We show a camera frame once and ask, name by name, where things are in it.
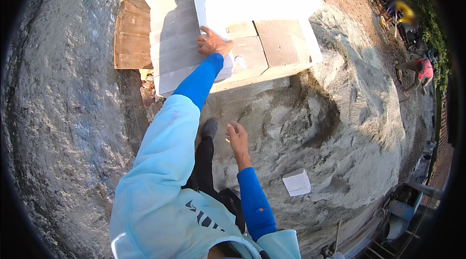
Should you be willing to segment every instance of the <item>light blue hoodie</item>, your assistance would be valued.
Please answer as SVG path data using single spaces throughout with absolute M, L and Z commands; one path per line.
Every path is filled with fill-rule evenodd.
M 243 258 L 301 258 L 295 230 L 242 235 L 235 216 L 203 192 L 181 189 L 194 168 L 199 108 L 182 95 L 169 97 L 149 126 L 133 169 L 116 187 L 110 219 L 113 255 L 125 258 L 198 259 L 231 241 Z

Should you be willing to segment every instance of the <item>white block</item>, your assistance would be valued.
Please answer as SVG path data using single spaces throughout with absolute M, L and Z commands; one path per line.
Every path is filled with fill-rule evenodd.
M 296 196 L 311 192 L 311 183 L 304 168 L 300 168 L 282 177 L 290 196 Z

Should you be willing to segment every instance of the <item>hand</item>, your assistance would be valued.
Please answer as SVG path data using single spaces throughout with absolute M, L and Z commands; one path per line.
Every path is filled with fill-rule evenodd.
M 238 164 L 238 171 L 253 167 L 248 154 L 248 133 L 243 126 L 237 122 L 231 122 L 226 125 L 225 134 L 228 136 L 225 140 L 230 143 Z
M 219 53 L 224 58 L 230 53 L 233 44 L 229 41 L 224 41 L 210 29 L 202 26 L 201 29 L 206 32 L 207 37 L 203 35 L 198 36 L 198 52 L 208 57 L 214 53 Z

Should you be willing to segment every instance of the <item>small white block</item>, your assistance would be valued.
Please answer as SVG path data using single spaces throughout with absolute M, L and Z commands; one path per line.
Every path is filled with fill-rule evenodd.
M 283 175 L 282 180 L 290 196 L 311 192 L 311 183 L 304 168 Z

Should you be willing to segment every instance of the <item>blue compression sleeve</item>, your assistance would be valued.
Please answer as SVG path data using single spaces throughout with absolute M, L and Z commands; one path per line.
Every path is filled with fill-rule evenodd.
M 243 169 L 236 177 L 240 184 L 244 221 L 246 221 L 246 225 L 248 226 L 249 234 L 251 234 L 254 242 L 256 242 L 263 235 L 277 231 L 274 214 L 260 187 L 254 168 Z
M 218 53 L 210 55 L 178 85 L 173 95 L 184 95 L 202 111 L 213 81 L 222 68 L 223 56 Z

